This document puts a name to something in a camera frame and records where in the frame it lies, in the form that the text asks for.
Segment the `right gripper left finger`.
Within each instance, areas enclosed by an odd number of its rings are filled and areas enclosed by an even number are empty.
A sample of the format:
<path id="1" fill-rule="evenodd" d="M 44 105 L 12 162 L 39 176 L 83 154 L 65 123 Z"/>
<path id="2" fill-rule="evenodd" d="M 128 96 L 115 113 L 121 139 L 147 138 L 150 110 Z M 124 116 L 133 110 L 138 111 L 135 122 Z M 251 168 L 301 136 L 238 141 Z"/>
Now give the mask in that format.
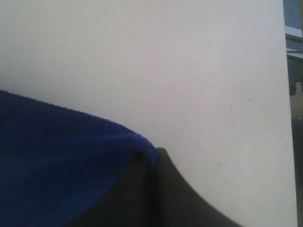
<path id="1" fill-rule="evenodd" d="M 136 152 L 127 171 L 67 227 L 150 227 L 148 159 Z"/>

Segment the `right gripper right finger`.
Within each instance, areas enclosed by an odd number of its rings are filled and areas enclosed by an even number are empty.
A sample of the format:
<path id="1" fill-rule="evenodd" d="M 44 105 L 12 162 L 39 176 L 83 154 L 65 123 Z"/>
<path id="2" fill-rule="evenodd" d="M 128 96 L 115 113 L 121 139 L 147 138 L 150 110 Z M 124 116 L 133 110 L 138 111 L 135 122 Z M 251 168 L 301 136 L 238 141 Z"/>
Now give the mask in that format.
<path id="1" fill-rule="evenodd" d="M 166 149 L 157 148 L 159 157 L 152 173 L 155 203 L 154 227 L 239 227 L 211 206 L 186 182 Z"/>

